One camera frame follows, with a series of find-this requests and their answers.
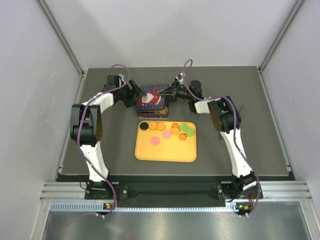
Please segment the gold tin lid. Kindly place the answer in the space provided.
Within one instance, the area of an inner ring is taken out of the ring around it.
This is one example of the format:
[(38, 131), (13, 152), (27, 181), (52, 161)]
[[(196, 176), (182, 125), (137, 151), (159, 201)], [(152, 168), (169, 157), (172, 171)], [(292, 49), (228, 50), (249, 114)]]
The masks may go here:
[(140, 97), (135, 105), (137, 112), (162, 111), (167, 107), (167, 98), (159, 95), (159, 92), (167, 89), (168, 84), (145, 84), (140, 89), (145, 93)]

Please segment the decorated cookie tin box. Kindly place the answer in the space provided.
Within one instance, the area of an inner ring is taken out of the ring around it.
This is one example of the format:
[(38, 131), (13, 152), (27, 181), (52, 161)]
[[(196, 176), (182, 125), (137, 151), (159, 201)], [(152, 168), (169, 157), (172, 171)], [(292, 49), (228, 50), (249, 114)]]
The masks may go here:
[(167, 119), (169, 116), (169, 109), (166, 107), (163, 110), (137, 112), (140, 119)]

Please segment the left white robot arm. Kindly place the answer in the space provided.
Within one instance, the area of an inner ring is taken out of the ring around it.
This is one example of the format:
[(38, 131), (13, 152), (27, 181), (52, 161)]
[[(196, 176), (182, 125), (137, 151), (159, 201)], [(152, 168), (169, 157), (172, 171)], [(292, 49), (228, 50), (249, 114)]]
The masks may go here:
[(126, 108), (134, 106), (146, 96), (132, 80), (124, 80), (123, 75), (108, 75), (102, 91), (88, 101), (73, 104), (70, 118), (70, 138), (76, 142), (79, 152), (84, 156), (89, 170), (89, 180), (98, 183), (96, 192), (102, 198), (109, 198), (114, 191), (107, 182), (109, 171), (101, 150), (103, 137), (102, 113), (118, 101)]

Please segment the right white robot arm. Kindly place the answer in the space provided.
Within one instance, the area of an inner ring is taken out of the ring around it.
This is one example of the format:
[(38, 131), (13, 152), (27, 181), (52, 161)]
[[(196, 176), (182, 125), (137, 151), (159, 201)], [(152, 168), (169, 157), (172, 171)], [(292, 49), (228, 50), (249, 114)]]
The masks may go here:
[(222, 187), (220, 195), (228, 201), (245, 198), (257, 186), (257, 175), (248, 163), (241, 138), (241, 116), (229, 96), (205, 98), (202, 95), (202, 84), (193, 80), (187, 86), (183, 80), (175, 80), (171, 86), (159, 92), (159, 95), (170, 102), (177, 99), (188, 100), (191, 112), (209, 114), (214, 128), (222, 136), (231, 160), (232, 177), (230, 187)]

